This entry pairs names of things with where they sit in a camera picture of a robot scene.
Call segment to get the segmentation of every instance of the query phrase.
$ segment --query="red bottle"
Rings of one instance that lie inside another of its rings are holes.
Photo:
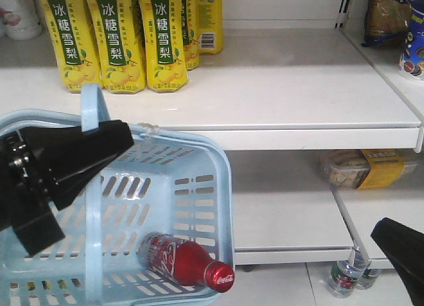
[[[212,259],[198,243],[169,234],[148,234],[138,249],[138,260],[182,286],[204,285],[224,293],[234,284],[232,267]]]

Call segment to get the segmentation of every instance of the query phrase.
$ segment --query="blue container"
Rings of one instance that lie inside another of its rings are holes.
[[[409,32],[399,61],[399,72],[412,81],[424,83],[424,13],[412,7]]]
[[[109,119],[101,90],[85,85],[82,118],[22,110],[0,118],[0,135],[26,126],[93,129]],[[130,125],[135,145],[94,178],[74,203],[52,210],[66,238],[27,256],[0,232],[0,305],[209,305],[208,287],[182,287],[143,269],[143,236],[166,232],[233,264],[231,171],[225,153],[198,135]]]

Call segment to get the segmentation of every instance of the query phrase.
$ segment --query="white shelf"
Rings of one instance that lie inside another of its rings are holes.
[[[346,31],[346,36],[385,82],[419,117],[421,122],[424,122],[424,83],[411,81],[399,74],[398,64],[403,49],[363,47],[361,44],[363,43],[364,34],[361,31]]]
[[[391,218],[424,232],[424,166],[385,189],[338,190],[335,198],[354,239],[372,268],[393,268],[371,238],[376,223]]]
[[[308,151],[227,152],[236,264],[346,260],[353,247]]]
[[[48,35],[0,39],[0,115],[79,113]],[[176,93],[105,97],[113,118],[195,132],[226,150],[415,148],[421,121],[339,31],[226,30],[225,49]]]

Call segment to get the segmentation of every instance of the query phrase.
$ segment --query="white floor tile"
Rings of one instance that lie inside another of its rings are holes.
[[[213,306],[315,306],[304,263],[257,266],[246,273],[237,268],[230,291]]]
[[[395,270],[383,270],[370,289],[356,289],[350,297],[339,299],[327,291],[331,263],[308,263],[307,268],[317,306],[412,306]]]

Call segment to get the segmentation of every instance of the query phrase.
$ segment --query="black plastic piece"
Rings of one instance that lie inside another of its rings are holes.
[[[413,305],[424,306],[424,234],[384,218],[371,237],[393,264]]]
[[[134,144],[128,124],[99,128],[25,127],[0,138],[0,230],[12,226],[32,256],[65,235],[49,202],[62,210],[101,169]]]

